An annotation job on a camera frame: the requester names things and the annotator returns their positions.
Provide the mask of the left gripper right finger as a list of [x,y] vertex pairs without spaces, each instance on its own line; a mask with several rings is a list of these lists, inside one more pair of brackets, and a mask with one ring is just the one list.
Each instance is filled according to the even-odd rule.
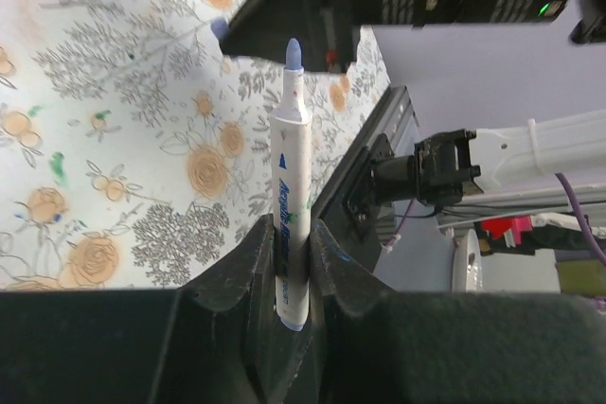
[[316,221],[323,403],[601,403],[605,319],[553,293],[398,292]]

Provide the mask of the white blue marker pen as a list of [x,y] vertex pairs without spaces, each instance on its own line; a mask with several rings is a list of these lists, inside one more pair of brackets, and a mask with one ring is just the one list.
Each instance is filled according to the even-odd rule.
[[295,38],[286,47],[282,83],[282,98],[270,116],[276,314],[298,332],[310,307],[312,112],[305,103],[302,49]]

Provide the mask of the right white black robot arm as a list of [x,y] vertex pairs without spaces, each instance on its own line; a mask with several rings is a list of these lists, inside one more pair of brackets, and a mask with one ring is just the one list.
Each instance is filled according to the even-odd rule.
[[605,0],[246,0],[212,24],[225,56],[280,64],[288,81],[343,75],[364,27],[408,70],[425,138],[363,155],[346,203],[458,204],[539,175],[605,163],[605,86],[572,69],[605,50]]

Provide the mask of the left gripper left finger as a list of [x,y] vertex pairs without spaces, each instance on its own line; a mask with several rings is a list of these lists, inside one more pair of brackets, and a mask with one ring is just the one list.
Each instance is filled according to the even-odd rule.
[[261,403],[254,357],[273,220],[168,290],[13,290],[1,295],[5,403]]

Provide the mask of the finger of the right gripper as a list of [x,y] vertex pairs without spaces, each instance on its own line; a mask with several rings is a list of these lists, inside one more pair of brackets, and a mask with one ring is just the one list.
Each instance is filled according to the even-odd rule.
[[228,57],[284,65],[287,44],[295,38],[305,70],[327,73],[329,45],[321,8],[321,0],[245,0],[227,22],[220,49]]
[[328,0],[326,5],[327,69],[345,74],[357,61],[360,26],[356,23],[351,0]]

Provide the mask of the purple pen cap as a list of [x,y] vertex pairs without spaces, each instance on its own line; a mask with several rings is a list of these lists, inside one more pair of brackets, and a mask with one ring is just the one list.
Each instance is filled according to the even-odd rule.
[[229,32],[229,24],[223,17],[219,17],[211,22],[210,29],[217,40],[221,41]]

